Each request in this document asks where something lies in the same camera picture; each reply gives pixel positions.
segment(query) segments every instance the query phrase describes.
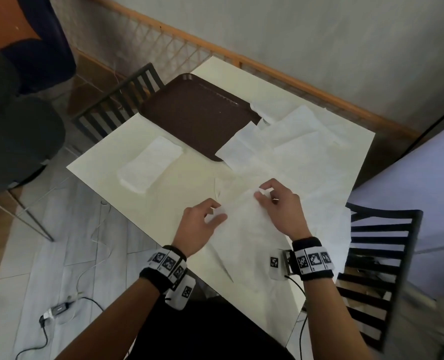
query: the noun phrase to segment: table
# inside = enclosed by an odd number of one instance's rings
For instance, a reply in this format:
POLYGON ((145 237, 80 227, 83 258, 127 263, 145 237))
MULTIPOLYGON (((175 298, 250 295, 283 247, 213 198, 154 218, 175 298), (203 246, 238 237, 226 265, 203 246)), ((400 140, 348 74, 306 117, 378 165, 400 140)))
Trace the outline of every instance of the table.
MULTIPOLYGON (((348 198, 374 133, 216 57, 210 58, 192 73, 245 101, 285 100, 295 106, 306 105, 324 125, 336 126, 343 131, 353 143, 345 158, 347 175, 344 187, 348 198)), ((209 160, 140 114, 134 115, 67 168, 159 245, 171 243, 185 207, 208 197, 215 198, 215 178, 235 178, 225 163, 209 160), (145 195, 132 193, 120 185, 116 172, 158 136, 182 146, 183 154, 145 195)), ((267 316, 271 308, 266 307, 266 298, 233 283, 210 250, 203 248, 190 257, 187 264, 197 276, 258 326, 280 343, 286 344, 305 300, 295 284, 284 282, 290 286, 293 298, 281 298, 287 301, 284 304, 288 308, 287 315, 274 323, 267 316)))

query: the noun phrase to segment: wooden baseboard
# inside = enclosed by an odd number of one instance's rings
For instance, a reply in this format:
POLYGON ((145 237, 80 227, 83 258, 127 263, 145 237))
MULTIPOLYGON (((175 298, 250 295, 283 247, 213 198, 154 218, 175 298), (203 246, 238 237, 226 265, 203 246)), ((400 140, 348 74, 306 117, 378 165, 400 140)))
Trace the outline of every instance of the wooden baseboard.
POLYGON ((205 41, 203 39, 200 39, 194 35, 188 34, 180 29, 174 28, 170 25, 164 24, 162 22, 159 22, 158 20, 155 20, 151 17, 148 17, 146 15, 140 14, 136 12, 135 10, 129 9, 125 6, 122 6, 112 0, 92 0, 94 2, 97 2, 99 5, 104 6, 107 9, 116 11, 120 14, 123 14, 131 19, 137 20, 141 23, 145 23, 147 25, 150 25, 154 28, 159 28, 161 31, 170 33, 174 36, 177 36, 179 38, 182 38, 184 40, 187 40, 191 43, 197 44, 203 48, 206 48, 214 53, 221 54, 223 56, 226 56, 232 60, 232 64, 241 67, 242 64, 250 66, 252 68, 255 68, 256 70, 259 70, 271 77, 277 78, 280 81, 283 81, 287 84, 290 84, 291 86, 298 88, 302 91, 305 91, 311 95, 314 95, 334 106, 337 106, 339 108, 342 108, 346 111, 349 111, 360 118, 370 121, 377 130, 380 131, 389 131, 393 134, 405 138, 410 139, 416 139, 420 133, 411 129, 410 127, 401 125, 395 121, 388 120, 380 115, 374 114, 370 111, 367 111, 361 107, 358 107, 350 102, 347 102, 345 100, 342 100, 341 98, 337 96, 333 96, 323 90, 320 90, 308 83, 305 83, 301 80, 298 80, 296 78, 293 78, 285 73, 282 73, 276 69, 273 69, 269 66, 266 66, 265 64, 259 63, 253 59, 250 59, 244 55, 237 54, 235 52, 232 52, 231 50, 222 48, 221 46, 215 45, 211 42, 205 41))

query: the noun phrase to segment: white cable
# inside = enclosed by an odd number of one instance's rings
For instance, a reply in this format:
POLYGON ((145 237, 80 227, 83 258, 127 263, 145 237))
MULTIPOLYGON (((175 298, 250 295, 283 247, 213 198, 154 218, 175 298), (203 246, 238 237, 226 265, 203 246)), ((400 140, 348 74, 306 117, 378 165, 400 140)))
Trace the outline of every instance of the white cable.
POLYGON ((83 294, 83 292, 80 292, 80 291, 78 290, 78 283, 79 283, 79 281, 80 281, 82 275, 84 275, 84 274, 85 274, 86 272, 88 272, 90 269, 95 268, 95 267, 98 266, 99 264, 102 264, 104 261, 108 260, 108 259, 110 258, 110 255, 112 254, 112 250, 109 248, 109 246, 108 246, 107 244, 105 244, 105 243, 103 243, 103 242, 100 242, 99 240, 93 240, 93 239, 92 239, 92 236, 95 234, 95 232, 99 229, 99 227, 100 227, 100 226, 105 222, 105 220, 107 220, 107 218, 109 217, 109 214, 110 214, 111 209, 112 209, 112 206, 109 207, 109 211, 107 212, 107 215, 105 216, 105 218, 104 218, 102 221, 100 221, 100 223, 97 225, 97 227, 92 231, 92 234, 89 236, 89 240, 90 240, 91 242, 95 242, 97 245, 99 245, 99 244, 104 245, 104 246, 107 248, 107 251, 108 251, 109 254, 107 255, 107 257, 106 257, 104 260, 99 261, 98 263, 95 263, 93 266, 91 266, 90 268, 88 268, 88 269, 86 269, 86 270, 84 270, 83 272, 80 273, 80 275, 79 275, 78 278, 77 278, 77 282, 76 282, 76 284, 75 284, 75 291, 76 291, 76 293, 77 293, 77 297, 75 298, 75 303, 74 303, 74 305, 73 305, 73 307, 74 307, 74 313, 72 314, 72 317, 70 318, 70 320, 68 320, 68 321, 66 321, 66 322, 63 322, 63 323, 60 323, 59 325, 61 325, 61 326, 62 326, 62 325, 65 325, 65 324, 67 324, 67 323, 69 323, 70 321, 72 321, 72 320, 75 318, 75 313, 77 312, 77 311, 76 311, 76 307, 77 307, 78 299, 79 299, 79 296, 80 296, 81 294, 83 294))

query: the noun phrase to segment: chair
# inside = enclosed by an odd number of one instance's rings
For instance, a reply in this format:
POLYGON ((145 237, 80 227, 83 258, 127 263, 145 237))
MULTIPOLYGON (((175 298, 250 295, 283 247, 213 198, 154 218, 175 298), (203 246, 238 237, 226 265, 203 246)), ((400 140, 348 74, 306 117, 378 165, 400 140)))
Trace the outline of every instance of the chair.
POLYGON ((135 110, 137 110, 141 100, 147 100, 151 94, 155 93, 148 73, 150 73, 159 89, 164 86, 152 63, 148 63, 117 84, 91 107, 73 118, 72 123, 93 143, 98 143, 117 128, 116 124, 123 124, 135 115, 131 104, 135 107, 135 110), (123 116, 120 108, 123 108, 128 118, 123 116))
POLYGON ((417 241, 423 212, 419 210, 404 211, 386 211, 366 208, 355 204, 347 203, 346 205, 352 212, 352 244, 358 246, 369 246, 370 248, 349 249, 349 255, 345 264, 347 268, 355 271, 353 273, 340 273, 338 276, 338 290, 342 297, 353 300, 364 305, 369 305, 379 310, 386 311, 385 319, 380 319, 374 315, 362 312, 358 309, 347 307, 350 315, 356 321, 373 327, 380 331, 380 338, 374 337, 361 332, 365 343, 378 351, 382 351, 387 338, 387 330, 393 318, 394 308, 398 302, 402 285, 407 278, 412 254, 417 241), (365 224, 354 225, 353 223, 368 219, 404 219, 408 223, 385 223, 385 224, 365 224), (396 232, 406 231, 406 236, 391 236, 396 232), (353 235, 353 233, 366 233, 364 236, 353 235), (392 265, 393 262, 399 261, 398 265, 392 265), (369 295, 347 289, 340 286, 340 281, 351 283, 348 286, 363 286, 366 293, 370 290, 376 295, 369 295))

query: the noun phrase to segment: dark blue fabric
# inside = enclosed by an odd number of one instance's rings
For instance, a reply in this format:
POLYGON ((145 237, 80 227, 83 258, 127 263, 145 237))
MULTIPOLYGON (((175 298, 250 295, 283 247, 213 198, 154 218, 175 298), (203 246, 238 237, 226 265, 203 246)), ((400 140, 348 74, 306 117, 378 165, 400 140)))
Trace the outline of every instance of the dark blue fabric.
POLYGON ((49 0, 17 0, 27 22, 41 40, 12 43, 0 52, 20 75, 19 93, 52 87, 75 74, 75 60, 49 0))

